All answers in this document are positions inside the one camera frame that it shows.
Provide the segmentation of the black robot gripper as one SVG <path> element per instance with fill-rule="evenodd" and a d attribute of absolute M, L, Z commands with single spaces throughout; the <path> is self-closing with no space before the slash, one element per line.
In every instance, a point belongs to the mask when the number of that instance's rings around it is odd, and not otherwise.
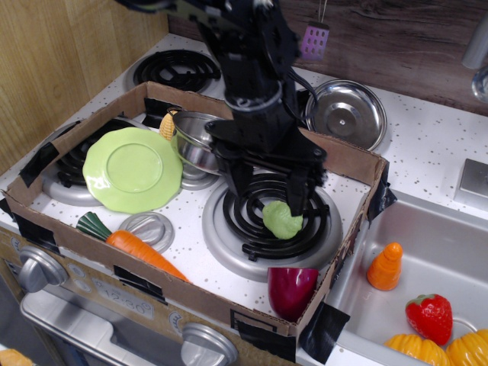
<path fill-rule="evenodd" d="M 231 120 L 214 120 L 205 126 L 228 188 L 243 196 L 253 166 L 288 174 L 287 204 L 292 216 L 300 216 L 316 188 L 323 186 L 325 150 L 299 131 L 296 119 L 282 104 L 257 111 L 234 109 L 232 114 Z"/>

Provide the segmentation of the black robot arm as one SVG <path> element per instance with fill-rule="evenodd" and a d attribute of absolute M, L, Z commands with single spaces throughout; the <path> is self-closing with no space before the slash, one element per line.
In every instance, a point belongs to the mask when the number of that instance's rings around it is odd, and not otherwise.
<path fill-rule="evenodd" d="M 123 1 L 130 10 L 165 12 L 197 25 L 223 77 L 232 119 L 207 123 L 210 148 L 229 189 L 243 195 L 255 167 L 283 175 L 294 216 L 323 184 L 326 152 L 299 130 L 293 69 L 298 36 L 277 1 Z"/>

